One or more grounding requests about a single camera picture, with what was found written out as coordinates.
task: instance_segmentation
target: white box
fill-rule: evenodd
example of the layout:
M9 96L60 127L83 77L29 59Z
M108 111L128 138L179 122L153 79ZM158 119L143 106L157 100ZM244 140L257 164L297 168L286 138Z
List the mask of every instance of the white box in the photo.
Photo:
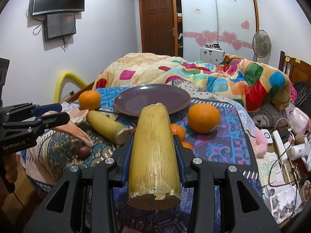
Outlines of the white box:
M205 45L201 47L200 60L204 63L218 65L223 61L225 51L222 49L214 48L213 46Z

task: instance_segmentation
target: screw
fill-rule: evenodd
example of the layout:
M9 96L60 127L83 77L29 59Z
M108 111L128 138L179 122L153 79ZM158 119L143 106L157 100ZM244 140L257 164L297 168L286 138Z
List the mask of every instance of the screw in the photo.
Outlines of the screw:
M70 170L71 172L76 172L78 169L79 169L78 166L72 166L69 170Z
M201 164L202 163L202 160L200 159L200 158L194 158L193 159L193 162L195 163L195 164Z
M105 159L105 163L106 164L112 164L114 162L114 159L113 158L106 158Z
M229 166L228 169L230 172L236 172L237 171L237 168L235 166Z

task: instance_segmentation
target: blanket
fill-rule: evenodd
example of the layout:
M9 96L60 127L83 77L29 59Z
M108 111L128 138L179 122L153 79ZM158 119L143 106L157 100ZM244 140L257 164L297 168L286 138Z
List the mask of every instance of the blanket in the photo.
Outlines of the blanket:
M93 89L127 84L166 84L174 79L195 83L208 92L235 100L247 111L266 102L277 110L290 102L290 79L280 70L243 57L226 55L219 65L189 63L180 57L129 53L113 62L96 79Z

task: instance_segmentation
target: plate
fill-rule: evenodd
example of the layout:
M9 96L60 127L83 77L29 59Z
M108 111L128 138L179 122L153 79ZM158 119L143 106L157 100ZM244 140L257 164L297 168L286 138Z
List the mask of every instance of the plate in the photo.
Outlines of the plate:
M127 89L114 99L114 107L129 116L139 116L142 108L156 103L162 103L173 114L189 105L190 95L175 86L146 84Z

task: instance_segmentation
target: wooden door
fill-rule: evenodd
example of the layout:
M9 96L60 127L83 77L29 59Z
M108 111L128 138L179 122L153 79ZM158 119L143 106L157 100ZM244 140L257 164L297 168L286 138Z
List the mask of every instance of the wooden door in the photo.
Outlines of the wooden door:
M140 0L142 50L175 56L172 0Z

